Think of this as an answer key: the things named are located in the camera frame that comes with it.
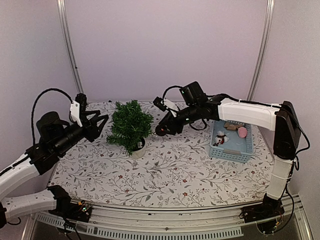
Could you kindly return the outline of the dark red bauble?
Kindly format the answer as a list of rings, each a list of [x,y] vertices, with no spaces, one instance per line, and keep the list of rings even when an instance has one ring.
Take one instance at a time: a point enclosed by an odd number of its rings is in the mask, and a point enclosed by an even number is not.
[[[166,131],[163,128],[161,128],[160,126],[157,126],[155,128],[155,134],[160,136],[160,137],[163,137],[163,136],[166,135]]]

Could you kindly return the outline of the small green christmas tree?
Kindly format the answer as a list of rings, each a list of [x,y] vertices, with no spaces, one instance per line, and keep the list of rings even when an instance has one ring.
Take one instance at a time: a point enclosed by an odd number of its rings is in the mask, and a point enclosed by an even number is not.
[[[109,145],[124,147],[131,156],[139,149],[138,143],[152,133],[154,117],[142,110],[137,100],[126,103],[117,101],[112,114],[111,134],[106,137]]]

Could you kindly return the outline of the white ribbed plant pot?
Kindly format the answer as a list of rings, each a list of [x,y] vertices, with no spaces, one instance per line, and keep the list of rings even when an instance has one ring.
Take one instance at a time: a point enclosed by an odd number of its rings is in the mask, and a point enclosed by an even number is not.
[[[146,153],[146,140],[142,138],[136,145],[136,147],[132,150],[130,155],[133,159],[140,159]]]

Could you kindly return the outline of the pink pompom ornament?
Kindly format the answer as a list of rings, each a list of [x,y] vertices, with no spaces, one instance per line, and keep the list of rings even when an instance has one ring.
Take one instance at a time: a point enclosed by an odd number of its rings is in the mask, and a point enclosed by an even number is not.
[[[246,138],[248,135],[248,131],[244,126],[239,127],[237,133],[240,138]]]

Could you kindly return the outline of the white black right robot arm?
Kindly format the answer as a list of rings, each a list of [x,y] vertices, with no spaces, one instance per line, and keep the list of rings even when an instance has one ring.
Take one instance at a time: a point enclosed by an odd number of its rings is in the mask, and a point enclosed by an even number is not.
[[[194,81],[178,87],[186,108],[179,109],[163,95],[153,104],[167,112],[155,128],[158,136],[176,135],[185,125],[198,120],[239,122],[264,128],[274,133],[274,167],[267,188],[266,200],[259,206],[262,218],[269,218],[278,210],[278,203],[290,181],[302,131],[291,102],[261,103],[233,98],[225,93],[209,96]]]

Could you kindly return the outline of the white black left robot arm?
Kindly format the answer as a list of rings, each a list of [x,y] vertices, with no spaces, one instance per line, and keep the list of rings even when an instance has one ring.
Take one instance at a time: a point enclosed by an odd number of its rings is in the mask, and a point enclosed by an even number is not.
[[[63,218],[74,213],[75,204],[69,194],[59,185],[18,197],[8,194],[35,177],[42,176],[63,158],[82,139],[96,140],[107,123],[108,115],[99,110],[85,111],[81,116],[82,126],[69,124],[59,114],[50,111],[36,122],[40,134],[39,142],[28,148],[16,161],[0,172],[0,225],[9,221],[41,212],[51,211]]]

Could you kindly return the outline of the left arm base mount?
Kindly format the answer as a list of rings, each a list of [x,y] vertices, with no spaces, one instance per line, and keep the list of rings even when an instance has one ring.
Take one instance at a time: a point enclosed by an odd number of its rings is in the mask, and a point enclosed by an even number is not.
[[[48,212],[52,215],[62,217],[67,220],[75,220],[88,223],[92,214],[92,206],[81,200],[78,203],[71,202],[69,194],[59,185],[47,187],[53,194],[56,207]]]

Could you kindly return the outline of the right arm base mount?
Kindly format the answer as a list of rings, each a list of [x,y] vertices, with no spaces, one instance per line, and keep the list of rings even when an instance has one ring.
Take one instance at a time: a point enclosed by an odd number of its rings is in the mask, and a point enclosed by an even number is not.
[[[239,218],[243,219],[245,223],[251,223],[280,216],[284,213],[282,200],[270,198],[265,194],[262,203],[242,207]]]

